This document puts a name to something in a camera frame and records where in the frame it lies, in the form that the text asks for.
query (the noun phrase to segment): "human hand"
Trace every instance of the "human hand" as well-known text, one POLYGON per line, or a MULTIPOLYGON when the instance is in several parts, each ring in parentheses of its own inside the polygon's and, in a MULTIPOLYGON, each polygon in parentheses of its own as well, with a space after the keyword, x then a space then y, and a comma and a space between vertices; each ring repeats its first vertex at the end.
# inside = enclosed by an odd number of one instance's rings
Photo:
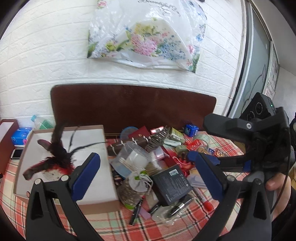
MULTIPOLYGON (((281 188, 284 185, 285 177, 286 176, 284 174, 277 173, 274 177, 272 177, 266 182, 265 188, 269 191, 277 191, 277 197, 278 197, 281 191, 281 188)), ((272 220, 275 220, 276 217, 280 215, 282 211, 284 211, 284 209, 286 208, 289 202, 290 196, 291 196, 291 179, 290 177, 288 177, 283 194, 281 195, 281 198, 278 204, 276 205, 274 211, 272 212, 272 215, 273 215, 272 220)))

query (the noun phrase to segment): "poster on wall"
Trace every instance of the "poster on wall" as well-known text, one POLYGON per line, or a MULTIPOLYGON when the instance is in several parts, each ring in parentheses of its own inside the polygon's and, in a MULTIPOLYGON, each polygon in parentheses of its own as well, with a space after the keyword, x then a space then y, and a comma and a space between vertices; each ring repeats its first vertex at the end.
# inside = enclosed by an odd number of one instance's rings
POLYGON ((271 83, 268 81, 264 95, 266 95, 269 98, 273 99, 275 93, 276 92, 273 90, 271 83))
POLYGON ((271 87, 275 90, 276 88, 276 80, 279 72, 279 62, 276 56, 276 51, 273 43, 271 44, 271 61, 269 62, 269 72, 267 81, 271 84, 271 87))

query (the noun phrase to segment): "plastic bottle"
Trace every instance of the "plastic bottle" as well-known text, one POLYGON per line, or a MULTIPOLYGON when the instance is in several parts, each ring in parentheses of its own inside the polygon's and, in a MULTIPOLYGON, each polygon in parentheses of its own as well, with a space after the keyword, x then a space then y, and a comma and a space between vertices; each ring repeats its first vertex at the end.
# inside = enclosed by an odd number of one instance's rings
POLYGON ((46 120, 42 117, 36 116, 36 115, 32 116, 31 121, 34 122, 35 129, 43 130, 43 129, 53 128, 53 125, 50 124, 50 122, 48 122, 48 120, 46 120))

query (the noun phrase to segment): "person's arm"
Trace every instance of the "person's arm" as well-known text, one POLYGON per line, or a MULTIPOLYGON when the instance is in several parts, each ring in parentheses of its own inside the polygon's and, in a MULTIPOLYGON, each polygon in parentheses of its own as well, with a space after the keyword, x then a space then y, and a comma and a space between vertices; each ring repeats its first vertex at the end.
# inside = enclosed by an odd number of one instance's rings
MULTIPOLYGON (((266 189, 270 191, 280 190, 284 184, 285 175, 278 173, 266 183, 266 189)), ((291 180, 288 177, 283 194, 273 213, 272 241, 289 240, 296 235, 296 191, 291 188, 291 180)))

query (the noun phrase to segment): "table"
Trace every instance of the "table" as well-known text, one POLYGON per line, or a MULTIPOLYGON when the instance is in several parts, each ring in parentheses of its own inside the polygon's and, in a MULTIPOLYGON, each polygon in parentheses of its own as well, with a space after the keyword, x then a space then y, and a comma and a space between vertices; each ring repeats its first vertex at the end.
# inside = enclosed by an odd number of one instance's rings
MULTIPOLYGON (((241 150, 230 140, 211 136, 206 132, 203 132, 203 134, 209 137, 210 142, 208 144, 210 148, 219 148, 229 156, 243 154, 241 150)), ((7 165, 6 172, 0 184, 0 205, 3 207, 4 212, 15 228, 23 237, 25 237, 27 205, 12 193, 18 161, 19 160, 10 160, 7 165)), ((245 177, 244 173, 231 174, 234 175, 238 180, 242 180, 245 177)), ((204 196, 213 204, 214 208, 216 208, 218 201, 212 199, 208 190, 201 189, 201 191, 204 196)), ((143 203, 143 207, 146 210, 149 210, 147 202, 143 203)), ((237 201, 229 221, 223 229, 222 234, 227 233, 231 229, 239 208, 240 202, 237 201)), ((156 223, 152 219, 144 220, 140 218, 134 227, 128 225, 131 213, 132 211, 127 210, 123 205, 121 205, 120 211, 86 215, 86 218, 106 241, 189 241, 192 240, 202 229, 213 212, 208 213, 202 204, 192 202, 186 209, 185 214, 172 226, 156 223)), ((60 215, 60 218, 65 229, 73 234, 74 232, 65 215, 60 215)))

